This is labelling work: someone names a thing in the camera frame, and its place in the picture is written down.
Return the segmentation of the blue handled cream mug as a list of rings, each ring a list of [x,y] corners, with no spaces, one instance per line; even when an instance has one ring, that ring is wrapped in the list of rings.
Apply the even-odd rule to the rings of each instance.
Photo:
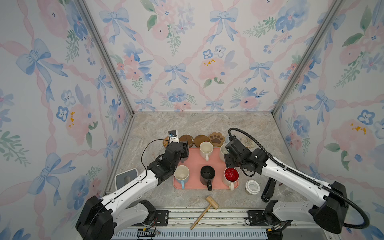
[[[174,172],[174,178],[176,181],[181,184],[181,188],[185,189],[187,182],[189,181],[190,170],[187,166],[180,165],[177,166],[176,171]]]

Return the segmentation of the red interior white mug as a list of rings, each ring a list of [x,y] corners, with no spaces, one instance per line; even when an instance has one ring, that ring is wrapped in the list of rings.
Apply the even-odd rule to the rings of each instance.
[[[230,191],[233,191],[238,185],[240,174],[235,168],[226,168],[222,175],[222,182],[225,186],[229,188]]]

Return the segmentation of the woven rattan coaster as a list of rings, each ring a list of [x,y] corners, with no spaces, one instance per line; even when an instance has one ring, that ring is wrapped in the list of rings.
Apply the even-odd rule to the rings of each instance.
[[[166,137],[164,140],[163,140],[163,146],[166,148],[169,144],[169,137]]]

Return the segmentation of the paw shaped wooden coaster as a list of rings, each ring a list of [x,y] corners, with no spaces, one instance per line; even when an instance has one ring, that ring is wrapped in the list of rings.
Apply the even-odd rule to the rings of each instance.
[[[213,132],[208,136],[209,141],[214,147],[221,147],[226,142],[226,137],[222,133]]]

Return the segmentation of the dark brown glossy coaster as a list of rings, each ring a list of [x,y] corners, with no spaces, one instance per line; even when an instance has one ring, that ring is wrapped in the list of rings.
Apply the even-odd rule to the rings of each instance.
[[[190,135],[182,135],[179,137],[180,142],[187,142],[189,148],[192,148],[194,146],[194,138]]]

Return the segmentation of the brown cork round coaster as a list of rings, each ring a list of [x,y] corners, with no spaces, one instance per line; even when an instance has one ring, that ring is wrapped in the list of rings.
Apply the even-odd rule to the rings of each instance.
[[[209,137],[205,136],[205,135],[198,135],[194,138],[194,144],[197,148],[200,147],[200,145],[203,143],[203,142],[210,142],[210,139]]]

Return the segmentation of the beige woven round coaster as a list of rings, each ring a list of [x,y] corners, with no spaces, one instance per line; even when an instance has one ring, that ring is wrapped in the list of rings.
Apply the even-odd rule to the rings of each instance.
[[[247,136],[242,136],[240,141],[242,142],[242,144],[249,148],[249,149],[254,149],[256,148],[257,144],[252,140],[250,139],[249,137]]]

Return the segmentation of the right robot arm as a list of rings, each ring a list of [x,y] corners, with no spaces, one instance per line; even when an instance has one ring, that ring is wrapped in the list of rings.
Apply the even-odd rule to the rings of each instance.
[[[348,211],[346,187],[334,182],[329,184],[304,175],[284,165],[277,158],[270,159],[261,149],[251,152],[239,140],[225,146],[228,168],[239,167],[276,180],[304,196],[307,201],[285,203],[272,200],[264,209],[261,222],[269,226],[289,224],[291,221],[315,223],[322,229],[340,234]]]

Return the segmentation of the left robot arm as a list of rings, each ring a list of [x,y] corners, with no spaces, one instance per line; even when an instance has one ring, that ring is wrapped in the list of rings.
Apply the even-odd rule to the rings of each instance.
[[[112,236],[132,225],[150,221],[155,208],[149,201],[131,205],[140,196],[170,178],[179,162],[189,156],[187,142],[171,141],[164,154],[159,155],[146,170],[119,190],[100,199],[89,198],[78,218],[76,230],[84,240],[110,240]]]

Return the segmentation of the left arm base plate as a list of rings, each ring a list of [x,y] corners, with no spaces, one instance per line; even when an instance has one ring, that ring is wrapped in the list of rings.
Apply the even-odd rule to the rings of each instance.
[[[169,221],[169,213],[168,210],[151,211],[141,225],[145,227],[166,227]]]

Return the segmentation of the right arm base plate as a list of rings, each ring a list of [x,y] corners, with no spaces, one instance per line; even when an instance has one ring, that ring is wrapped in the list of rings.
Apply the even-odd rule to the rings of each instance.
[[[288,226],[291,225],[292,221],[281,221],[279,220],[272,212],[266,212],[262,210],[249,210],[247,211],[249,221],[248,225],[251,227],[259,227],[259,226]]]

